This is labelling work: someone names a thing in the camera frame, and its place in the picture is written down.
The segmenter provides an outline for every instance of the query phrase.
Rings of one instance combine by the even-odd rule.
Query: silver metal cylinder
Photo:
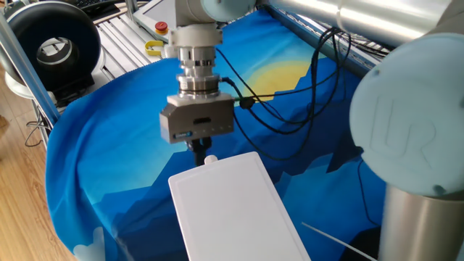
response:
[[[464,240],[464,197],[386,190],[379,261],[455,261]]]
[[[451,0],[264,0],[294,12],[399,46],[435,28]]]
[[[215,47],[180,47],[178,56],[183,69],[183,74],[177,76],[180,96],[218,94],[220,78],[212,72]]]

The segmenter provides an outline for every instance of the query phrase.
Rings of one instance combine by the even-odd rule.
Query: blue fabric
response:
[[[227,26],[224,43],[220,49],[245,79],[264,75],[260,80],[266,80],[270,77],[266,72],[308,62],[314,51],[265,11]],[[216,62],[218,73],[239,83],[219,55]],[[187,260],[167,180],[193,168],[193,156],[185,144],[162,140],[159,123],[166,96],[177,92],[178,66],[178,60],[165,59],[115,79],[70,104],[51,132],[46,162],[49,211],[57,235],[80,260]],[[336,68],[327,58],[320,59],[318,66],[319,80]],[[287,89],[308,87],[310,77],[308,72]],[[302,221],[344,241],[370,227],[355,183],[357,166],[347,163],[325,174],[328,157],[348,129],[349,100],[358,83],[358,78],[345,72],[333,104],[315,120],[297,157],[279,162],[262,156],[314,261],[338,260],[343,248],[305,230]],[[335,77],[318,86],[318,103],[327,100],[334,84]],[[221,89],[233,94],[228,86]],[[310,100],[311,92],[305,91],[277,96],[269,103],[285,118],[301,120]],[[272,118],[258,104],[253,110],[276,128],[294,128]],[[240,107],[235,111],[249,137],[275,157],[293,154],[307,135],[305,127],[278,136],[247,111]],[[213,137],[209,153],[221,159],[253,151],[235,129]],[[362,170],[371,215],[380,222],[384,184],[366,167]]]

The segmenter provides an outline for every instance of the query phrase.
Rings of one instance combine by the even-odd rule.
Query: red button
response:
[[[166,31],[167,29],[167,23],[166,22],[157,22],[156,25],[154,25],[154,28],[160,32]]]

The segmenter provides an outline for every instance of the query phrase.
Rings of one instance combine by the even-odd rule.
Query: wooden floor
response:
[[[31,101],[6,87],[0,68],[0,261],[75,260],[47,210],[44,145],[24,145],[33,129],[25,124],[35,119]],[[40,140],[36,131],[28,143]]]

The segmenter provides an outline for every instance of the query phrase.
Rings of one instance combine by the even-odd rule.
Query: white cloud print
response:
[[[95,228],[92,244],[88,246],[77,245],[73,252],[79,261],[105,261],[103,228]]]

